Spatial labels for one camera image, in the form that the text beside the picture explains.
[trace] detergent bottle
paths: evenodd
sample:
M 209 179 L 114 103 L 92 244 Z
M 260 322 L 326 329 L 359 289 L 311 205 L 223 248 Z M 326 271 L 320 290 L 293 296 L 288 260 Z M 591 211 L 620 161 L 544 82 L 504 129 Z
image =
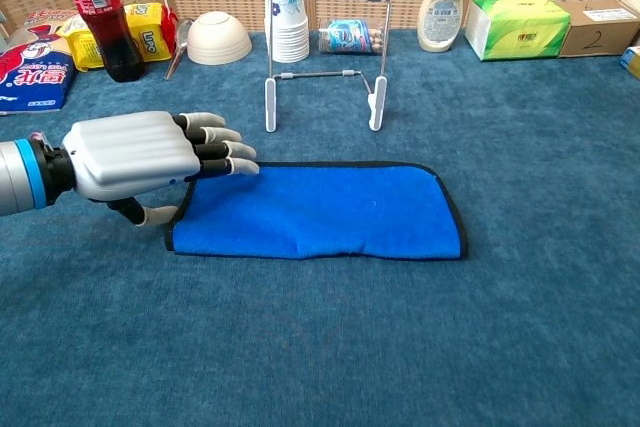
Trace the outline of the detergent bottle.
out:
M 423 0 L 418 13 L 418 41 L 427 52 L 449 50 L 462 24 L 462 0 Z

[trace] blue towel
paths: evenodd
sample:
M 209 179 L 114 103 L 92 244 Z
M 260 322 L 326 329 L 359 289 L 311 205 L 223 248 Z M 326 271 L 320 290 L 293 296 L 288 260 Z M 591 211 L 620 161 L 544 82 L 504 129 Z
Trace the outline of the blue towel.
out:
M 460 216 L 438 176 L 389 162 L 261 165 L 194 183 L 167 230 L 180 254 L 459 259 Z

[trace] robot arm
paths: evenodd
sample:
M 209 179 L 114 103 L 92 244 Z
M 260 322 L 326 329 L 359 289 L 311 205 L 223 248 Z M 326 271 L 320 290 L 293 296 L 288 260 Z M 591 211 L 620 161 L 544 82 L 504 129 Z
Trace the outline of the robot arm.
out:
M 68 190 L 104 202 L 136 225 L 162 224 L 174 206 L 134 198 L 176 182 L 257 174 L 256 152 L 222 117 L 140 112 L 74 124 L 60 148 L 42 136 L 0 142 L 0 215 L 53 205 Z

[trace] cardboard box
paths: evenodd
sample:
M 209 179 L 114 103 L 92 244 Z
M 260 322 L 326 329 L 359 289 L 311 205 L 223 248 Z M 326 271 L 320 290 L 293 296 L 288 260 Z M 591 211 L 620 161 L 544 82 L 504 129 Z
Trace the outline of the cardboard box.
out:
M 560 57 L 621 55 L 640 29 L 640 19 L 616 0 L 559 2 L 571 14 Z
M 640 47 L 629 47 L 620 59 L 620 65 L 640 80 Z
M 551 0 L 473 0 L 465 37 L 480 60 L 557 57 L 569 20 Z

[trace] white bowl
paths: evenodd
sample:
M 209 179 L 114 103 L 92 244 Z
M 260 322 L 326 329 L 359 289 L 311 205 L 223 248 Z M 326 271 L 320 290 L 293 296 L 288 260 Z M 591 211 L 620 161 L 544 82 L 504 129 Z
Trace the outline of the white bowl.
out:
M 251 52 L 251 40 L 242 23 L 226 12 L 202 14 L 189 29 L 187 55 L 205 65 L 235 62 Z

